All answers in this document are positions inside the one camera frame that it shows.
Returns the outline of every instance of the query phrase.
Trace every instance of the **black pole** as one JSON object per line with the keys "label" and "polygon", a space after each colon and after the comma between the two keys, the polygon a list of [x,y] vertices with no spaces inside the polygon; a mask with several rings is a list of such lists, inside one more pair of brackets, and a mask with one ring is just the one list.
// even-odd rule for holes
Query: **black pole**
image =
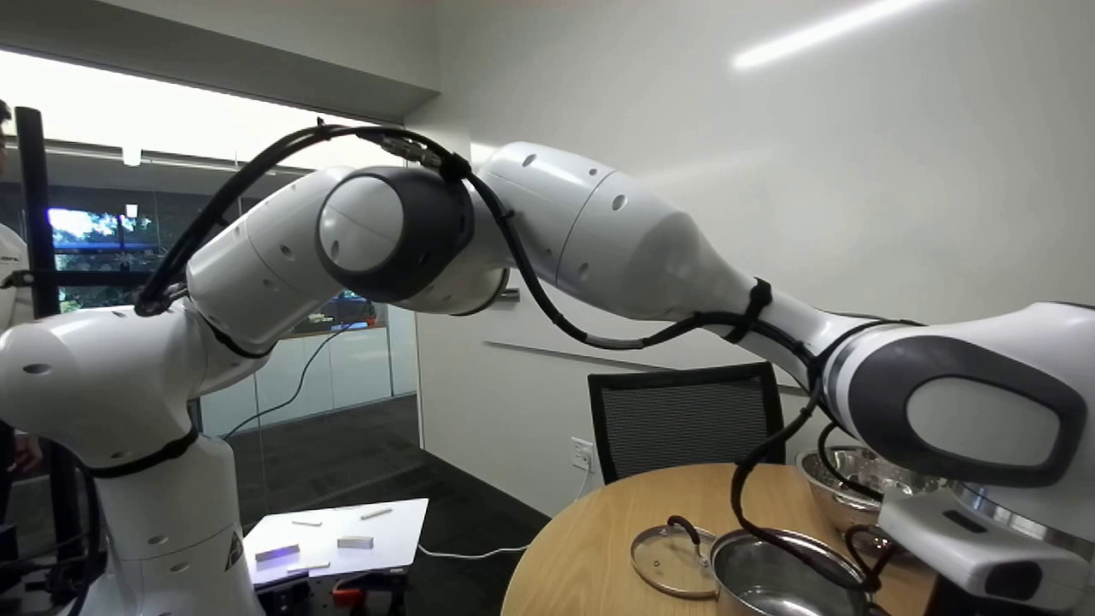
{"label": "black pole", "polygon": [[[40,114],[38,111],[14,111],[14,130],[22,143],[22,164],[24,164],[24,212],[28,212],[28,258],[31,258],[31,299],[36,299],[36,318],[57,315],[57,269],[55,269],[55,235],[48,221],[48,171],[46,171],[46,135],[40,135]],[[80,465],[72,451],[48,445],[48,478],[53,478],[53,507],[55,507],[55,540],[57,540],[57,560],[80,560],[82,558],[82,535],[80,527]],[[53,598],[70,602],[80,587],[72,587],[72,577],[53,582]]]}

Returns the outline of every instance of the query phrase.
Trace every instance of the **paper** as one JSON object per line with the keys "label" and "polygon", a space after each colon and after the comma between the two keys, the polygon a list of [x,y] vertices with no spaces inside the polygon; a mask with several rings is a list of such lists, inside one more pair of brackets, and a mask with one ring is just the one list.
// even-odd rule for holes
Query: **paper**
{"label": "paper", "polygon": [[419,553],[425,510],[427,500],[389,500],[272,514],[242,537],[250,586],[406,568]]}

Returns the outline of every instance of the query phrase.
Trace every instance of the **black office chair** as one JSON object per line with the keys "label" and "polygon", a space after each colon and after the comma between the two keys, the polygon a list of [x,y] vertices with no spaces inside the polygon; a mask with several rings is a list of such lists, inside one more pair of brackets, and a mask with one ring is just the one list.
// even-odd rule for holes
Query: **black office chair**
{"label": "black office chair", "polygon": [[738,463],[783,429],[771,364],[591,372],[589,398],[605,483],[663,465]]}

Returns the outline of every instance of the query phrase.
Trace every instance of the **robotic hand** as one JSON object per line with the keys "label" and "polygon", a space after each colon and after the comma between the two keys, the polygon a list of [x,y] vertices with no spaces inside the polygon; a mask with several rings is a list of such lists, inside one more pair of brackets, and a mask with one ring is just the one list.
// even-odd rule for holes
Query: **robotic hand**
{"label": "robotic hand", "polygon": [[[712,330],[783,366],[887,459],[965,485],[963,500],[887,500],[887,535],[970,593],[1091,609],[1095,313],[1033,306],[944,330],[825,315],[733,269],[688,216],[605,164],[534,143],[505,146],[482,178],[419,160],[441,175],[320,171],[281,189],[190,258],[190,292],[162,309],[74,313],[0,339],[0,415],[97,475],[109,564],[87,614],[259,614],[233,456],[186,404],[254,372],[340,289],[465,315],[506,266],[589,347]],[[538,279],[673,326],[640,341],[587,334]]]}

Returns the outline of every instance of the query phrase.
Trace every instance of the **wooden table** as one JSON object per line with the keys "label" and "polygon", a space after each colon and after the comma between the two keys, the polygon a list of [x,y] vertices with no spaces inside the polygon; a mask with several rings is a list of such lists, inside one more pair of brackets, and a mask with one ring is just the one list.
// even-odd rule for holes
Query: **wooden table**
{"label": "wooden table", "polygon": [[[631,564],[631,545],[670,514],[717,537],[735,529],[730,475],[733,465],[673,465],[583,495],[522,558],[505,616],[717,616],[717,602],[652,587]],[[746,485],[746,514],[843,551],[795,465],[760,465]],[[928,609],[932,582],[932,573],[892,560],[876,598],[892,616],[915,616]]]}

